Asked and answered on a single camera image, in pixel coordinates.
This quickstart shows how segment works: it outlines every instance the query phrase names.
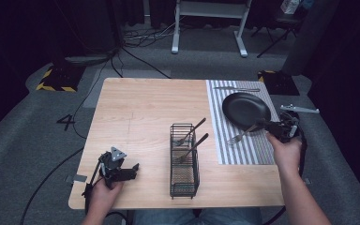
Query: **striped mat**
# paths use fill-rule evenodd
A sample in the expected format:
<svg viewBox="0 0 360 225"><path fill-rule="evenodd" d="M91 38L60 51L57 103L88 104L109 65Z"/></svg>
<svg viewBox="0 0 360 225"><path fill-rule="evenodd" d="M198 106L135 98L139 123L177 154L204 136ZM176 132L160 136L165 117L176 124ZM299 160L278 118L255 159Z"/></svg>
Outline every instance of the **striped mat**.
<svg viewBox="0 0 360 225"><path fill-rule="evenodd" d="M234 90L218 90L216 86L233 86L239 88L260 88L260 92L249 92L261 98L271 111L271 120L279 121L277 112L273 106L270 96L263 82L240 82L240 81L215 81L207 80L207 94L209 97L210 113L215 131L217 157L219 164L232 165L273 165L273 147L265 137L265 131L259 130L249 133L241 142L228 145L227 141L233 136L243 132L242 129L235 127L225 117L221 110L221 104L226 96L232 94Z"/></svg>

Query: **utensil holder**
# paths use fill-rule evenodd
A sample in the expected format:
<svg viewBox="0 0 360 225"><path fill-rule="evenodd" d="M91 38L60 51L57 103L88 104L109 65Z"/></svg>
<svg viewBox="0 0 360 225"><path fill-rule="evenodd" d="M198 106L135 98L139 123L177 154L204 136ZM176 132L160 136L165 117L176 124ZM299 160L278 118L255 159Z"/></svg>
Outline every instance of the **utensil holder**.
<svg viewBox="0 0 360 225"><path fill-rule="evenodd" d="M198 151L192 150L184 160L188 150L195 144L195 131L191 132L183 144L176 141L183 139L194 128L192 124L172 124L171 126L171 186L170 193L174 197L190 197L197 194L200 185L198 168Z"/></svg>

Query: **person's left hand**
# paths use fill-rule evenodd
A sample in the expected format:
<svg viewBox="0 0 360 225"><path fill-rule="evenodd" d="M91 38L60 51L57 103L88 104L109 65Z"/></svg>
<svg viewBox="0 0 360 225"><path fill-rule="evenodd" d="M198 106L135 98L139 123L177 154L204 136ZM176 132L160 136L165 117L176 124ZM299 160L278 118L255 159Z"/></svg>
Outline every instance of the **person's left hand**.
<svg viewBox="0 0 360 225"><path fill-rule="evenodd" d="M89 211L82 224L101 224L113 208L113 203L125 184L125 182L114 182L112 189L109 189L105 185L104 179L100 178L93 187Z"/></svg>

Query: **human hand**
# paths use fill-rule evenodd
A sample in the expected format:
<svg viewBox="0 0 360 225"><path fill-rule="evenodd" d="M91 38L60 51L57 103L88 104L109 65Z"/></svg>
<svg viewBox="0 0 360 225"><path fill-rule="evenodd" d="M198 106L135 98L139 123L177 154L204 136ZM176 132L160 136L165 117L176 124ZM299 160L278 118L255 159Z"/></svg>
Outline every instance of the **human hand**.
<svg viewBox="0 0 360 225"><path fill-rule="evenodd" d="M274 160L279 172L298 174L302 143L296 138L292 138L290 142L282 143L269 132L267 132L266 136L274 147Z"/></svg>
<svg viewBox="0 0 360 225"><path fill-rule="evenodd" d="M121 192L125 182L112 183L112 189L107 188L104 179L99 179L95 183L90 203L89 211L82 224L102 224L104 218L113 208L116 197Z"/></svg>

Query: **black frying pan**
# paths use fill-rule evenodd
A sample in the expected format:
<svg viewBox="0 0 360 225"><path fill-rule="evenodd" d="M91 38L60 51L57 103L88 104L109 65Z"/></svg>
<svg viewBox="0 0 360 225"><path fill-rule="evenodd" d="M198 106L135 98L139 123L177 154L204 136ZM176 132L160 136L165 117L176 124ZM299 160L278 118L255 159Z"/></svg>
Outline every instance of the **black frying pan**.
<svg viewBox="0 0 360 225"><path fill-rule="evenodd" d="M233 93L224 98L222 110L226 118L236 127L247 130L258 119L271 120L271 112L263 100L249 93Z"/></svg>

